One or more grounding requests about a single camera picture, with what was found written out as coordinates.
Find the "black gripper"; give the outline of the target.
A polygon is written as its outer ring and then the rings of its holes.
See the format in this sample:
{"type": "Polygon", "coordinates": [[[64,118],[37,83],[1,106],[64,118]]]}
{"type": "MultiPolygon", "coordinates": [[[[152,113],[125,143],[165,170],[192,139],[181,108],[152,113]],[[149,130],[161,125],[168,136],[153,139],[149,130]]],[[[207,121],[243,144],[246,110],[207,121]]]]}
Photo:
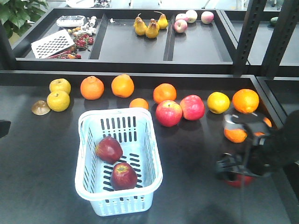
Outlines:
{"type": "Polygon", "coordinates": [[[257,177],[243,164],[243,157],[238,154],[224,153],[216,161],[216,177],[222,180],[236,180],[238,175],[257,177]]]}

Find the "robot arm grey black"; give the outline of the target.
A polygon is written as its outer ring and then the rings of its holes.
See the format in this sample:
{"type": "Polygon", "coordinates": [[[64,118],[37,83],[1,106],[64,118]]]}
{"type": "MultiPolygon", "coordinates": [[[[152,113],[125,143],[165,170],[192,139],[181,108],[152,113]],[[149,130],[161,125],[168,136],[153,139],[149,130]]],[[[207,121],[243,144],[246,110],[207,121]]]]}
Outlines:
{"type": "Polygon", "coordinates": [[[247,145],[239,153],[223,153],[216,162],[216,175],[229,180],[238,174],[267,176],[299,160],[299,112],[291,112],[282,128],[276,130],[260,112],[225,114],[224,127],[240,128],[247,134],[247,145]]]}

